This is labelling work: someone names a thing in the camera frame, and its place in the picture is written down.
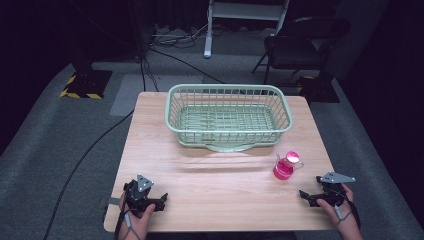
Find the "pink bottle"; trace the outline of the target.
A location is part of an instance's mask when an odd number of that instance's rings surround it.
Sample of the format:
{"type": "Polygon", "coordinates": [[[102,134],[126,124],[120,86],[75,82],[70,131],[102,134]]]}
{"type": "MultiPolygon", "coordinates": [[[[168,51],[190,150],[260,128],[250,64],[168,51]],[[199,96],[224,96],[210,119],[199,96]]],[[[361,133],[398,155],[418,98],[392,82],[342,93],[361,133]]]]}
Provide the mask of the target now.
{"type": "Polygon", "coordinates": [[[295,151],[288,151],[284,157],[277,154],[276,157],[273,173],[279,180],[288,180],[296,170],[304,167],[299,154],[295,151]]]}

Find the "person's right hand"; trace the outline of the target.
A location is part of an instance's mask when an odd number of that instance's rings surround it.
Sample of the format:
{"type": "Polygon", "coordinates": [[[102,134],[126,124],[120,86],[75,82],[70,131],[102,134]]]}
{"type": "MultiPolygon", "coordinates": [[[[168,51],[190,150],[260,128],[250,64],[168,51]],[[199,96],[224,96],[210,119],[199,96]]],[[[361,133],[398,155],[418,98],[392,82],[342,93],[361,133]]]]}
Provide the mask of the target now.
{"type": "Polygon", "coordinates": [[[342,186],[344,190],[346,191],[347,197],[345,201],[339,207],[331,206],[323,199],[319,199],[317,201],[320,207],[330,217],[331,222],[335,225],[336,228],[341,221],[356,223],[352,208],[349,205],[349,203],[353,201],[353,192],[345,184],[342,184],[342,186]]]}

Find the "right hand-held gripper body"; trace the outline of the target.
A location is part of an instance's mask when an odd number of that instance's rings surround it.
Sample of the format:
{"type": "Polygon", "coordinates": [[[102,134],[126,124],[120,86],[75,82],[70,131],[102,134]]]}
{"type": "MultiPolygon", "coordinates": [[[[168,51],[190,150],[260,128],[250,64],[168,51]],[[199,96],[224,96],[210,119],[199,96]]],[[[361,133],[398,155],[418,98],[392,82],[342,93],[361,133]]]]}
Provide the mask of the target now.
{"type": "Polygon", "coordinates": [[[340,206],[347,197],[342,184],[355,182],[356,178],[336,172],[328,172],[324,176],[317,176],[316,180],[322,185],[323,189],[319,198],[325,200],[331,206],[340,206]]]}

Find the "person's left hand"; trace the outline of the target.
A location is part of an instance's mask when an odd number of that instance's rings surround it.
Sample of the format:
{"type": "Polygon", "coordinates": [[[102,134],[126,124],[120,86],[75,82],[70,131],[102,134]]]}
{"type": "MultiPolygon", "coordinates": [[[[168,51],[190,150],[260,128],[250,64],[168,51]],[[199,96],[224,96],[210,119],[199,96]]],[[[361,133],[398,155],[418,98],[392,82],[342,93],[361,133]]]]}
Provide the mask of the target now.
{"type": "Polygon", "coordinates": [[[154,213],[155,206],[149,205],[142,213],[142,215],[138,217],[135,216],[131,211],[128,211],[128,206],[124,205],[124,199],[125,194],[122,194],[120,197],[120,207],[124,208],[125,212],[128,213],[128,217],[122,221],[119,233],[123,230],[133,229],[136,232],[146,232],[148,234],[148,225],[154,213]]]}

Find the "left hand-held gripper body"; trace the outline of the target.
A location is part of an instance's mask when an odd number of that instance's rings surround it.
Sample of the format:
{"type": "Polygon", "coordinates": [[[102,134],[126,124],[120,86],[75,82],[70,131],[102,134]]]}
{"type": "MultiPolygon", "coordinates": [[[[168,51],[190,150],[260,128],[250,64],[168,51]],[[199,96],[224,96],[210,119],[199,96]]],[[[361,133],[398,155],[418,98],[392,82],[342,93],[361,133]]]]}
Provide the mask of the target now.
{"type": "Polygon", "coordinates": [[[141,214],[149,205],[154,204],[154,199],[148,197],[153,185],[154,183],[151,180],[141,174],[124,185],[124,202],[133,214],[141,214]]]}

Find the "light green plastic basket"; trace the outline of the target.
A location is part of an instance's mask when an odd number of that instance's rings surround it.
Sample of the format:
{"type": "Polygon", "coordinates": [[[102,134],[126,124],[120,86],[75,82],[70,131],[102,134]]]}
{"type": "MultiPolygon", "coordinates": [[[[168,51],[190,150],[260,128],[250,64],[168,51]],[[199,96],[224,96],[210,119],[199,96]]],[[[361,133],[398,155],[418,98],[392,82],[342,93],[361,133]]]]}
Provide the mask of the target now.
{"type": "Polygon", "coordinates": [[[238,152],[275,145],[293,118],[274,86],[178,84],[166,97],[165,124],[185,147],[238,152]]]}

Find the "black stand with striped base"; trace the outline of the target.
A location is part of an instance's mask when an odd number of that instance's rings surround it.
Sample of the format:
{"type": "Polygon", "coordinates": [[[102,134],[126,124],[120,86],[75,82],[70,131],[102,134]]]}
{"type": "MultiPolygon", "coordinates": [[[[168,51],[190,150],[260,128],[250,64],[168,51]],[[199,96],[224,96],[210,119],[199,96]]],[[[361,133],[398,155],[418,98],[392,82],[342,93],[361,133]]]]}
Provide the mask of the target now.
{"type": "Polygon", "coordinates": [[[66,46],[70,62],[74,68],[73,75],[69,78],[61,97],[103,99],[104,91],[109,83],[112,72],[110,70],[95,70],[85,55],[80,41],[69,21],[69,14],[63,7],[63,0],[57,0],[59,16],[61,17],[61,30],[63,42],[66,46]]]}
{"type": "Polygon", "coordinates": [[[323,82],[319,77],[300,76],[297,79],[299,95],[308,103],[339,103],[339,97],[331,83],[323,82]]]}

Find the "white metal stand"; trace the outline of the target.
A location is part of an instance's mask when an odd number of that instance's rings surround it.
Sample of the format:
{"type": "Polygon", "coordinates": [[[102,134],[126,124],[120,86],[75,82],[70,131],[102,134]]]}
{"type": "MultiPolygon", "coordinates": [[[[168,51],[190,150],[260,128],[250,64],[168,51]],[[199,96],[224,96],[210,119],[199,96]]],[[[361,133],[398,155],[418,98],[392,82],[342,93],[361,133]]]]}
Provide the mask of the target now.
{"type": "Polygon", "coordinates": [[[275,21],[276,31],[284,23],[290,0],[282,0],[277,4],[234,3],[209,0],[207,10],[207,33],[203,56],[209,59],[212,56],[213,20],[215,18],[246,19],[275,21]]]}

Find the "black folding chair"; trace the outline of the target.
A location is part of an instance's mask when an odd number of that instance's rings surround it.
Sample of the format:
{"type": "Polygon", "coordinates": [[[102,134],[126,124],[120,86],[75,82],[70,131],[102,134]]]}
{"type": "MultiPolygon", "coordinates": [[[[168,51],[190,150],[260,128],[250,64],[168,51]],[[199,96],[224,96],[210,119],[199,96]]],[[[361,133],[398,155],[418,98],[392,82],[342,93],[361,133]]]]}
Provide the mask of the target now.
{"type": "Polygon", "coordinates": [[[263,83],[266,84],[271,68],[294,73],[322,71],[332,48],[350,28],[350,22],[344,18],[301,17],[289,21],[276,34],[264,39],[265,52],[251,73],[264,66],[263,83]]]}

